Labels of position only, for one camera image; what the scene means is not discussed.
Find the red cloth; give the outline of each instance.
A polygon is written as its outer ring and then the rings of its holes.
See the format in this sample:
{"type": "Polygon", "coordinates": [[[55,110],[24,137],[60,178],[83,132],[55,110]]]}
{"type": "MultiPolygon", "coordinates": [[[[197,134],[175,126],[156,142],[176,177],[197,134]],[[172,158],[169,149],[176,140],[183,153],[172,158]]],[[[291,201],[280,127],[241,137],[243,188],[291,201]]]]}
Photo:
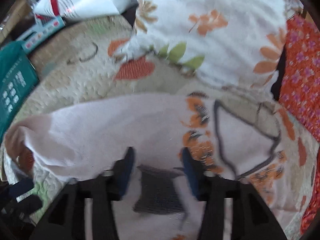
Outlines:
{"type": "MultiPolygon", "coordinates": [[[[300,16],[287,21],[286,66],[279,102],[320,141],[320,33],[300,16]]],[[[314,190],[300,227],[304,233],[320,207],[320,155],[314,190]]]]}

